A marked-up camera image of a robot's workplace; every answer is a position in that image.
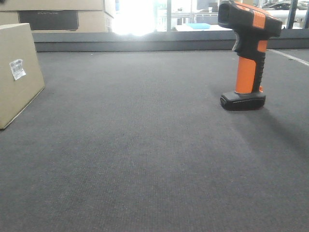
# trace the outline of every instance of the orange barcode scanner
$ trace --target orange barcode scanner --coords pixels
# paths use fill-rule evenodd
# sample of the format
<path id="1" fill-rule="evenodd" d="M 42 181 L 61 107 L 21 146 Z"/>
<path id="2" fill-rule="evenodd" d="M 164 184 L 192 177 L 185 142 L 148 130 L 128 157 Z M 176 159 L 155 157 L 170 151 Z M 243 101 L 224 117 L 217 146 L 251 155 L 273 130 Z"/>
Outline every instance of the orange barcode scanner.
<path id="1" fill-rule="evenodd" d="M 226 110 L 261 108 L 266 96 L 261 81 L 267 41 L 280 36 L 282 22 L 260 8 L 224 0 L 219 6 L 218 24 L 233 29 L 237 39 L 233 51 L 239 56 L 235 91 L 221 95 Z"/>

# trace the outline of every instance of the gray carpet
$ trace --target gray carpet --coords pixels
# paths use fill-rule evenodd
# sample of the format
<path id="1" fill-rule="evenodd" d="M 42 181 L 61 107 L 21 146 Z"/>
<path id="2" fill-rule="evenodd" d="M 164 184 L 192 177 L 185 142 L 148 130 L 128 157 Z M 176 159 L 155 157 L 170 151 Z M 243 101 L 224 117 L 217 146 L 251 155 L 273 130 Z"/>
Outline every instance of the gray carpet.
<path id="1" fill-rule="evenodd" d="M 267 52 L 264 108 L 228 112 L 231 51 L 38 57 L 0 131 L 1 232 L 309 231 L 309 67 Z"/>

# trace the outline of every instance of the barcode label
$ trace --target barcode label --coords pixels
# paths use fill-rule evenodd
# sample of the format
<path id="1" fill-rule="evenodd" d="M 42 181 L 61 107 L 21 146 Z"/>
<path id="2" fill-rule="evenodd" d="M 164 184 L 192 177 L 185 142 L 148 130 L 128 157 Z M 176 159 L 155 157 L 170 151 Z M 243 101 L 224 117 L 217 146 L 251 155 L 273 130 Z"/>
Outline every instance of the barcode label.
<path id="1" fill-rule="evenodd" d="M 26 75 L 25 70 L 23 69 L 23 60 L 17 59 L 10 63 L 11 71 L 14 79 L 17 81 L 22 76 Z"/>

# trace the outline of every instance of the car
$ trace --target car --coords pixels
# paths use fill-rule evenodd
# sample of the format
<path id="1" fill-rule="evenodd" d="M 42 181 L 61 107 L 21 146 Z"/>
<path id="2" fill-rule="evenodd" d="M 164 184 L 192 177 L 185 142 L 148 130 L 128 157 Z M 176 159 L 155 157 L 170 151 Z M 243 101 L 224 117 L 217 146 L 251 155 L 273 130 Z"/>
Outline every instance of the car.
<path id="1" fill-rule="evenodd" d="M 268 2 L 262 6 L 263 10 L 289 10 L 291 6 L 290 1 L 279 1 L 279 2 Z M 300 1 L 297 4 L 298 10 L 306 10 L 308 9 L 308 2 Z"/>

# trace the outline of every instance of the bright window light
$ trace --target bright window light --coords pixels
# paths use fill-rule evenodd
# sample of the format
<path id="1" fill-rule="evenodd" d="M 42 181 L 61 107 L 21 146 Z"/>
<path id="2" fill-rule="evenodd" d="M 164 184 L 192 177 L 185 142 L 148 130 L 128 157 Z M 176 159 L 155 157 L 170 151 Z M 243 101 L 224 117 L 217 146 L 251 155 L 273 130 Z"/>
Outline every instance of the bright window light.
<path id="1" fill-rule="evenodd" d="M 117 34 L 144 35 L 155 30 L 153 0 L 120 0 L 120 11 L 114 19 Z"/>

